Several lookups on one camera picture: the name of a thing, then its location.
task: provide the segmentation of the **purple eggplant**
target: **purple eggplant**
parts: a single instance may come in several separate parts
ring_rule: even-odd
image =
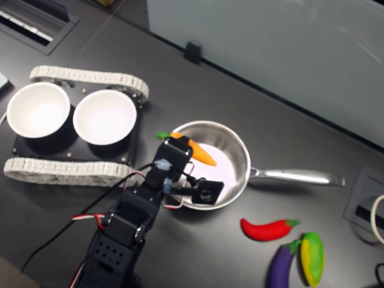
[[[293,257],[301,243],[295,240],[292,243],[283,245],[277,251],[268,274],[268,288],[288,288],[289,271]]]

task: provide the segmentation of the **floor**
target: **floor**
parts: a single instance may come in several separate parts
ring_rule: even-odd
[[[0,258],[0,283],[7,288],[38,288],[38,285],[20,271]]]
[[[144,30],[149,30],[146,0],[125,0],[115,13],[115,17]]]
[[[382,262],[383,253],[354,236],[350,223],[343,219],[343,208],[361,167],[369,166],[384,173],[384,156],[211,67],[190,64],[180,51],[121,19],[100,13],[100,6],[83,4],[89,1],[67,2],[81,16],[82,26],[74,29],[49,59],[0,35],[0,68],[9,74],[15,90],[28,82],[32,67],[42,63],[133,73],[143,77],[151,87],[151,100],[145,106],[148,113],[142,119],[143,145],[137,166],[152,160],[158,147],[158,142],[151,140],[156,131],[171,131],[182,123],[209,119],[239,133],[256,167],[325,170],[342,173],[347,182],[344,188],[330,189],[260,182],[247,187],[233,204],[212,213],[186,209],[173,213],[162,209],[137,266],[146,287],[179,288],[180,283],[184,288],[212,287],[217,283],[227,288],[261,286],[255,283],[265,281],[273,253],[287,239],[264,244],[250,241],[241,233],[238,219],[267,223],[297,217],[303,220],[302,225],[290,235],[291,239],[302,232],[317,231],[326,243],[330,257],[322,287],[374,288],[373,268]],[[125,3],[133,5],[137,1],[145,0]],[[0,109],[5,110],[5,101],[0,102]],[[4,144],[0,145],[0,163],[4,163],[10,157],[14,138],[7,138],[11,133],[8,124],[1,128]],[[11,181],[2,173],[0,182],[0,227],[7,235],[0,238],[0,254],[17,268],[33,249],[56,233],[58,225],[68,221],[69,215],[94,199],[93,189],[86,187],[55,187],[52,193],[50,187]],[[106,199],[96,212],[108,209],[116,198]],[[84,222],[73,226],[42,251],[29,266],[28,275],[44,288],[65,287],[84,257],[94,225]],[[222,243],[229,252],[222,253],[217,243]],[[0,263],[0,271],[7,277],[0,281],[12,283],[8,287],[30,287],[23,286],[27,280],[20,279],[18,271],[6,263]],[[303,287],[297,271],[292,271],[290,281],[292,287]]]

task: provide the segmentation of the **frosted glass panel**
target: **frosted glass panel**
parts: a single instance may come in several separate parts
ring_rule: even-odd
[[[370,0],[148,0],[153,33],[384,146],[384,7]]]

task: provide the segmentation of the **white bowl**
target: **white bowl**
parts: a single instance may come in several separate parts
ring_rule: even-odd
[[[76,133],[94,145],[109,145],[122,140],[133,129],[137,111],[131,98],[115,90],[89,94],[73,115]]]
[[[41,138],[59,130],[70,114],[67,93],[58,85],[38,82],[17,91],[7,107],[11,129],[26,138]]]

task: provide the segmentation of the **toy vegetable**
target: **toy vegetable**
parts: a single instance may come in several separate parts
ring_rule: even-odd
[[[158,132],[156,134],[156,137],[160,140],[164,140],[167,137],[172,138],[181,138],[183,134],[178,132],[172,132],[172,133],[166,133],[166,132]],[[200,161],[204,164],[216,166],[215,160],[203,149],[200,147],[199,144],[197,144],[195,141],[191,140],[188,142],[188,145],[190,145],[193,149],[193,155],[192,158],[196,159],[197,161]]]
[[[295,240],[292,243],[281,246],[277,251],[269,269],[268,288],[289,287],[289,271],[300,243],[300,239]]]
[[[246,219],[240,221],[241,228],[249,238],[270,241],[286,236],[300,220],[278,220],[266,225],[252,225]]]
[[[316,287],[324,270],[324,247],[319,234],[306,233],[301,244],[301,264],[305,278],[311,287]]]

